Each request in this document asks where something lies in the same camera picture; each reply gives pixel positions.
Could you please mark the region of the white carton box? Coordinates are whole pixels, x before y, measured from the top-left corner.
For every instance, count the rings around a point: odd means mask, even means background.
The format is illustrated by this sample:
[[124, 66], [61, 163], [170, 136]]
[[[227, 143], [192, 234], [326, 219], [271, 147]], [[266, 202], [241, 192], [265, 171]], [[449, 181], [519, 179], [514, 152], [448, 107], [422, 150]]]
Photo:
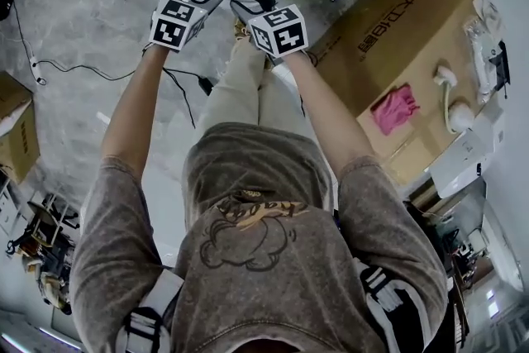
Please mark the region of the white carton box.
[[438, 196], [449, 198], [480, 177], [502, 147], [504, 134], [504, 110], [483, 109], [473, 127], [458, 136], [430, 166]]

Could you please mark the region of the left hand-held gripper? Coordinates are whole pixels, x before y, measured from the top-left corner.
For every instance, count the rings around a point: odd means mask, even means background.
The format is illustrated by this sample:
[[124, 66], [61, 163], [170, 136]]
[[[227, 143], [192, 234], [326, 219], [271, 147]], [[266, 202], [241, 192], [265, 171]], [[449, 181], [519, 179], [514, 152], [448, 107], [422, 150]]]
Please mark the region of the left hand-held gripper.
[[152, 15], [149, 42], [180, 52], [223, 1], [159, 0]]

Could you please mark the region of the pink cloth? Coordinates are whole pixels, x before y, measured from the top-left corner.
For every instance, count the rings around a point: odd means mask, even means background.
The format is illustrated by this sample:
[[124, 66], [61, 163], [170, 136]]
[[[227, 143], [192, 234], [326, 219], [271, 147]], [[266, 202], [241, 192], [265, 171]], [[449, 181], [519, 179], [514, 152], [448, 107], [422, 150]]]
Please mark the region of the pink cloth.
[[409, 83], [390, 90], [372, 108], [371, 114], [377, 127], [388, 136], [402, 124], [406, 123], [420, 106], [412, 93]]

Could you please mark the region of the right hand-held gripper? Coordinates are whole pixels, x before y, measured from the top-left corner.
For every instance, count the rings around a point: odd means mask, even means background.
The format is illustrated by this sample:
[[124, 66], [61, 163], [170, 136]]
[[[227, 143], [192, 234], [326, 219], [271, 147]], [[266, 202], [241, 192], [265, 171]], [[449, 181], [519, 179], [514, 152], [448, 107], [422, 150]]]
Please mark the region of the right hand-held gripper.
[[237, 0], [230, 8], [237, 19], [248, 22], [255, 46], [264, 51], [273, 65], [280, 64], [285, 55], [308, 48], [305, 20], [295, 4], [274, 10], [282, 0], [253, 0], [260, 6], [259, 16]]

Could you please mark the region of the person's grey printed shirt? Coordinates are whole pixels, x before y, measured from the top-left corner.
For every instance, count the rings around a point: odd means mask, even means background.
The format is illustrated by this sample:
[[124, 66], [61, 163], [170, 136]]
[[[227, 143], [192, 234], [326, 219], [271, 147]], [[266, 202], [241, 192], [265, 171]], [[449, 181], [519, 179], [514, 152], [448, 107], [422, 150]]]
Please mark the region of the person's grey printed shirt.
[[167, 268], [141, 179], [102, 158], [70, 274], [91, 353], [422, 353], [435, 336], [446, 272], [374, 156], [337, 178], [317, 137], [221, 123], [185, 179]]

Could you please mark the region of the clear plastic parts bag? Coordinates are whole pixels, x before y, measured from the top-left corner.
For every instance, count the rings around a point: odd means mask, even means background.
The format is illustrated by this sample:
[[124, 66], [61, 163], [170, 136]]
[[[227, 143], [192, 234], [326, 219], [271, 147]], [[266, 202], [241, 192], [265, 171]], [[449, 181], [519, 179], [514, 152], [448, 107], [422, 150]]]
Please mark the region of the clear plastic parts bag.
[[464, 24], [464, 31], [472, 50], [477, 101], [485, 104], [496, 90], [498, 77], [491, 60], [498, 58], [502, 49], [504, 24], [502, 16], [491, 0], [473, 0], [475, 15]]

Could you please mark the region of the black bracket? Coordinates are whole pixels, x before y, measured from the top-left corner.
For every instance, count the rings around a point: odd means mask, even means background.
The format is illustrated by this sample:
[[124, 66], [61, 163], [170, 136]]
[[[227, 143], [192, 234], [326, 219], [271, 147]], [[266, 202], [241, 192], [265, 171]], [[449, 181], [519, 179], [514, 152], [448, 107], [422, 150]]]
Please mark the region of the black bracket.
[[511, 83], [508, 51], [503, 41], [499, 41], [498, 48], [499, 54], [490, 59], [489, 62], [493, 65], [497, 77], [497, 83], [494, 89], [496, 92], [503, 90], [504, 98], [507, 99], [507, 86]]

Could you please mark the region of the person's left forearm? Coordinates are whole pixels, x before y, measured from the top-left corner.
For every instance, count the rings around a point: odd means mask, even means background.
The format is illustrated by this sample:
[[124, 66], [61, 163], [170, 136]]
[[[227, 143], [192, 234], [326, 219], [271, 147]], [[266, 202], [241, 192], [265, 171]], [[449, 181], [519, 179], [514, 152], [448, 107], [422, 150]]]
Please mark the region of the person's left forearm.
[[102, 157], [113, 157], [140, 179], [148, 159], [161, 74], [169, 50], [148, 48], [121, 95], [102, 141]]

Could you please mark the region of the small cardboard box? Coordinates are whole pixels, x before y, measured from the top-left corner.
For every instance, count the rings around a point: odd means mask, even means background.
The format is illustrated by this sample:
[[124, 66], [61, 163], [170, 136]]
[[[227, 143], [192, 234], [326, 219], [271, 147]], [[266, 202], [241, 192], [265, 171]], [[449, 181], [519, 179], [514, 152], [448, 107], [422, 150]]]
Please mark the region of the small cardboard box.
[[40, 155], [32, 92], [0, 71], [0, 170], [20, 184]]

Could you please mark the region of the white power strip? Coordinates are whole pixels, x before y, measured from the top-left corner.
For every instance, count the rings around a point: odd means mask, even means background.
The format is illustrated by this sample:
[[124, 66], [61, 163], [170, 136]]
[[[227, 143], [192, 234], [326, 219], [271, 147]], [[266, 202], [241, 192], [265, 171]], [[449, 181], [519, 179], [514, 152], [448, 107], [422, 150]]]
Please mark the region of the white power strip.
[[47, 80], [43, 77], [41, 73], [41, 67], [39, 65], [39, 60], [35, 56], [31, 56], [29, 59], [30, 63], [30, 69], [32, 76], [34, 80], [40, 85], [40, 86], [46, 86]]

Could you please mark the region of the large cardboard box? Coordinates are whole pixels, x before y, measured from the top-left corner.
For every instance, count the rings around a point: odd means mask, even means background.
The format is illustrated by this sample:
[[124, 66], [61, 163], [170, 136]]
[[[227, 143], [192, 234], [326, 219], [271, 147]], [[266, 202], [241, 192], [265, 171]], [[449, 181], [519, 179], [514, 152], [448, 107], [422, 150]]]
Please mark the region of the large cardboard box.
[[[465, 27], [475, 0], [357, 0], [312, 47], [317, 70], [364, 128], [383, 167], [407, 186], [449, 147], [439, 66], [457, 79], [452, 102], [480, 112], [474, 58]], [[417, 105], [403, 124], [384, 134], [375, 107], [407, 86]]]

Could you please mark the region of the person's beige trousers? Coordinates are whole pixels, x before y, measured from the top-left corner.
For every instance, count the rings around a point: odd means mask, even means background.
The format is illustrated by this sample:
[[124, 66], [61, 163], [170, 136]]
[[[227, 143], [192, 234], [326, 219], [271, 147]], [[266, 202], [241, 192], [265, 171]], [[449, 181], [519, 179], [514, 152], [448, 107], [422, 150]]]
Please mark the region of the person's beige trousers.
[[207, 98], [194, 142], [221, 123], [259, 125], [314, 137], [303, 115], [298, 90], [265, 69], [265, 59], [265, 53], [256, 49], [248, 37], [236, 40], [226, 71]]

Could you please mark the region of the person's shoe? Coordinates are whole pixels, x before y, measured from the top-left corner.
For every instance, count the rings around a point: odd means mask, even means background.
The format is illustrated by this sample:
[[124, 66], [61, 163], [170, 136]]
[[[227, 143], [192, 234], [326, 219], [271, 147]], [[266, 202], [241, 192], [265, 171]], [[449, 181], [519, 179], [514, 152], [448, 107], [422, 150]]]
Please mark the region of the person's shoe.
[[237, 18], [234, 23], [234, 37], [236, 42], [251, 42], [252, 40], [251, 31], [248, 29], [247, 25], [239, 18]]

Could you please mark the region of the person's right forearm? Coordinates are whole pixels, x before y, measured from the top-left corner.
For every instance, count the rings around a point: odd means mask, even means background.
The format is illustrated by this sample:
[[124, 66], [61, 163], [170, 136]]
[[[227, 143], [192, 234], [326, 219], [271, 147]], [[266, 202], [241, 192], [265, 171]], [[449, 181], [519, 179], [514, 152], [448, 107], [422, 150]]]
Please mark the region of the person's right forearm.
[[361, 125], [350, 114], [311, 60], [301, 52], [284, 56], [323, 154], [337, 178], [354, 160], [374, 156]]

